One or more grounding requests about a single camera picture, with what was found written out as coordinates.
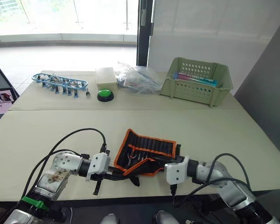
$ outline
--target green button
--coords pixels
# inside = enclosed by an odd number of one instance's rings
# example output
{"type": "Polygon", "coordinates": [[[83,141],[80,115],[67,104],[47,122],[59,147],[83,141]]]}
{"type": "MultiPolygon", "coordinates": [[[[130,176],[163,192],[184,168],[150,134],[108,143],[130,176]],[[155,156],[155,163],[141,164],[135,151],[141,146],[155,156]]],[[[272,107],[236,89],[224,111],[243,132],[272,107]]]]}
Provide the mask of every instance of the green button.
{"type": "Polygon", "coordinates": [[[110,90],[100,90],[100,91],[98,91],[98,94],[101,97],[108,97],[111,95],[111,91],[110,90]]]}

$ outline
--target large green push button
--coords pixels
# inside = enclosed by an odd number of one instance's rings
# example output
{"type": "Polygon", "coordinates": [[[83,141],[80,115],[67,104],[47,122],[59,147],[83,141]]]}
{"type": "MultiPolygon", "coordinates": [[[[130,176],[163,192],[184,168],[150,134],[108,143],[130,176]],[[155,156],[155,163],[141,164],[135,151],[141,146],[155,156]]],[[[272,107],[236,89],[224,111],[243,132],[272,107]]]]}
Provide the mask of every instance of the large green push button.
{"type": "Polygon", "coordinates": [[[98,100],[102,102],[108,102],[113,100],[114,95],[110,90],[100,90],[98,91],[98,100]]]}

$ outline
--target beige table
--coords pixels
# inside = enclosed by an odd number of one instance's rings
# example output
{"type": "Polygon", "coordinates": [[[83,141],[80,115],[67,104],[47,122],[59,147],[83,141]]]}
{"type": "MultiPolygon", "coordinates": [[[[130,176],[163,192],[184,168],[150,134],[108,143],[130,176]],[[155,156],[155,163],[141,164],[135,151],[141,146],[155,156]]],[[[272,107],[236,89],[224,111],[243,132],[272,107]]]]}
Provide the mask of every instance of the beige table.
{"type": "MultiPolygon", "coordinates": [[[[25,90],[21,97],[14,103],[10,110],[180,110],[180,109],[239,109],[242,106],[228,94],[222,104],[209,108],[208,105],[195,103],[182,99],[170,99],[161,95],[139,96],[126,91],[114,92],[114,100],[103,103],[97,100],[98,88],[96,85],[95,72],[84,71],[57,71],[57,75],[78,78],[90,83],[91,97],[87,98],[85,91],[79,91],[79,97],[55,94],[41,83],[35,81],[25,90]]],[[[165,79],[166,73],[159,73],[165,79]]]]}
{"type": "MultiPolygon", "coordinates": [[[[112,163],[127,129],[132,128],[138,134],[176,140],[182,145],[181,155],[194,160],[211,161],[220,153],[232,153],[245,166],[254,191],[280,189],[280,152],[231,95],[221,106],[210,109],[185,100],[136,97],[123,91],[104,104],[96,100],[96,91],[95,83],[91,83],[91,99],[74,99],[38,88],[35,83],[29,86],[0,120],[0,201],[19,200],[34,165],[63,136],[85,127],[105,134],[112,163]]],[[[95,154],[101,143],[97,133],[88,131],[71,136],[58,149],[95,154]]],[[[220,161],[235,178],[244,180],[234,160],[220,161]]],[[[179,185],[177,194],[189,193],[197,186],[188,179],[179,185]]],[[[72,176],[59,199],[170,195],[164,173],[141,176],[140,187],[129,180],[103,180],[98,196],[92,195],[94,188],[95,182],[72,176]]],[[[215,191],[209,187],[199,193],[215,191]]]]}

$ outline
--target green plastic basket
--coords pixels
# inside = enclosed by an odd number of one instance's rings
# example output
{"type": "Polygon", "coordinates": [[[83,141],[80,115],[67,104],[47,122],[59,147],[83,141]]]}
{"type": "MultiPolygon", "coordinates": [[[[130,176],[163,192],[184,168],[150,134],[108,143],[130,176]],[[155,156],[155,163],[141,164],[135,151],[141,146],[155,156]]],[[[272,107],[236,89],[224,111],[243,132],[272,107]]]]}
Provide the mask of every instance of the green plastic basket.
{"type": "Polygon", "coordinates": [[[180,98],[218,106],[232,90],[228,67],[223,64],[193,61],[182,57],[173,60],[160,92],[170,98],[180,98]],[[193,76],[211,78],[218,81],[217,87],[192,81],[173,79],[175,72],[184,72],[193,76]]]}

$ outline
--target white wall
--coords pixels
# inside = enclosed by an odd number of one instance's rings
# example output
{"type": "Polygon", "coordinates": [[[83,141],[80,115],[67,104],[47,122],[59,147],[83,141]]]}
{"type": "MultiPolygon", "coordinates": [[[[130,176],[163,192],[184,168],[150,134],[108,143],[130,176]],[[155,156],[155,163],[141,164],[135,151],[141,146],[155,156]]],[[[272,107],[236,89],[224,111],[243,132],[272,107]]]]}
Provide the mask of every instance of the white wall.
{"type": "Polygon", "coordinates": [[[235,98],[280,151],[280,27],[235,98]]]}
{"type": "Polygon", "coordinates": [[[280,25],[280,0],[156,0],[148,66],[175,57],[226,64],[235,93],[280,25]]]}

